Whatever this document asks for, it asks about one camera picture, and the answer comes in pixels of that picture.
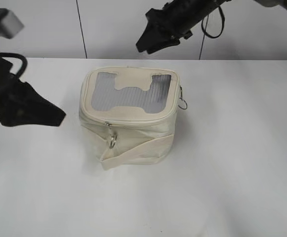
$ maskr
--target black cable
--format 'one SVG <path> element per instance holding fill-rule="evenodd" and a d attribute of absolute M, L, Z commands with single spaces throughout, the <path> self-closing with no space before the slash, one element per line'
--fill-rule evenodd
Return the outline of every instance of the black cable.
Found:
<path fill-rule="evenodd" d="M 207 29 L 208 20 L 209 20 L 209 15 L 207 16 L 205 29 Z M 200 53 L 199 53 L 199 59 L 198 59 L 198 60 L 201 60 L 201 58 L 202 58 L 202 53 L 203 53 L 203 48 L 204 48 L 204 42 L 205 42 L 205 34 L 203 35 L 202 47 L 201 47 L 201 51 L 200 51 Z"/>
<path fill-rule="evenodd" d="M 221 16 L 221 22 L 222 22 L 220 34 L 218 34 L 217 36 L 212 36 L 212 35 L 208 34 L 208 32 L 206 31 L 207 27 L 206 28 L 204 27 L 204 19 L 202 20 L 202 31 L 203 31 L 205 36 L 207 36 L 208 38 L 211 38 L 211 39 L 216 39 L 216 38 L 220 37 L 222 32 L 223 32 L 223 30 L 224 30 L 224 25 L 225 25 L 226 18 L 225 18 L 224 14 L 223 14 L 221 6 L 219 6 L 218 9 L 219 9 L 219 13 L 220 13 L 220 16 Z"/>
<path fill-rule="evenodd" d="M 21 75 L 23 75 L 23 73 L 26 70 L 27 65 L 28 65 L 28 61 L 23 55 L 18 54 L 18 53 L 0 53 L 0 57 L 20 59 L 22 62 L 22 65 L 21 65 L 20 69 L 18 70 L 18 72 L 15 74 L 15 77 L 18 79 L 21 77 Z"/>
<path fill-rule="evenodd" d="M 81 22 L 81 15 L 80 15 L 80 8 L 79 8 L 78 0 L 76 0 L 76 7 L 78 8 L 78 15 L 79 15 L 79 21 L 80 21 L 80 28 L 81 28 L 81 34 L 82 34 L 82 39 L 83 39 L 83 45 L 84 45 L 85 58 L 87 59 L 87 50 L 86 50 L 86 46 L 85 46 L 84 33 L 83 33 L 83 27 L 82 27 L 82 22 Z"/>

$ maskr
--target white tabletop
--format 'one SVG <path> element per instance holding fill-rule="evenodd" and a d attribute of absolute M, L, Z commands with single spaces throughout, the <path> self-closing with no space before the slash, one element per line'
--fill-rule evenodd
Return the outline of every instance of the white tabletop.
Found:
<path fill-rule="evenodd" d="M 189 109 L 161 163 L 86 153 L 81 83 L 103 66 L 180 75 Z M 287 61 L 29 59 L 22 80 L 67 117 L 0 126 L 0 237 L 287 236 Z"/>

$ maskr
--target white wall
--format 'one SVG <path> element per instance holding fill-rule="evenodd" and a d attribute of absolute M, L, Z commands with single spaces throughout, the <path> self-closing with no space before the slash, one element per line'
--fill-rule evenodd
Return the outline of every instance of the white wall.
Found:
<path fill-rule="evenodd" d="M 203 34 L 152 55 L 138 53 L 150 8 L 167 0 L 78 0 L 88 58 L 198 59 Z M 76 0 L 0 0 L 13 10 L 26 28 L 14 39 L 0 37 L 0 51 L 29 57 L 84 58 Z M 202 59 L 287 59 L 287 11 L 265 8 L 253 0 L 223 4 L 226 27 L 221 38 L 205 39 Z M 218 11 L 210 15 L 208 31 L 220 30 Z"/>
<path fill-rule="evenodd" d="M 0 37 L 1 52 L 28 57 L 84 58 L 75 0 L 0 0 L 25 28 L 13 39 Z"/>
<path fill-rule="evenodd" d="M 166 0 L 79 0 L 82 27 L 88 58 L 120 59 L 198 59 L 203 34 L 200 27 L 194 36 L 182 39 L 152 55 L 140 54 L 135 44 L 147 26 L 145 13 L 161 9 Z"/>

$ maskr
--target cream canvas bag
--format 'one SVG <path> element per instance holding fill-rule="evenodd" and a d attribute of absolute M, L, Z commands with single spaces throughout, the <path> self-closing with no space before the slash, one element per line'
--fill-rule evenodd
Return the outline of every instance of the cream canvas bag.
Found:
<path fill-rule="evenodd" d="M 179 77 L 169 70 L 111 67 L 88 74 L 80 121 L 103 168 L 161 161 L 173 142 L 180 95 Z"/>

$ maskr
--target zipper pull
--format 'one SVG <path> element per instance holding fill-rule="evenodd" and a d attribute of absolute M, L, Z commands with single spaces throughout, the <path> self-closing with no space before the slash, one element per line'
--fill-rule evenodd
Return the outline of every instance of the zipper pull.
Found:
<path fill-rule="evenodd" d="M 116 144 L 117 133 L 115 133 L 113 131 L 111 123 L 105 122 L 105 126 L 108 127 L 109 137 L 107 139 L 107 142 L 108 142 L 108 145 L 109 145 L 109 149 L 112 149 L 112 148 L 114 148 L 114 146 Z"/>

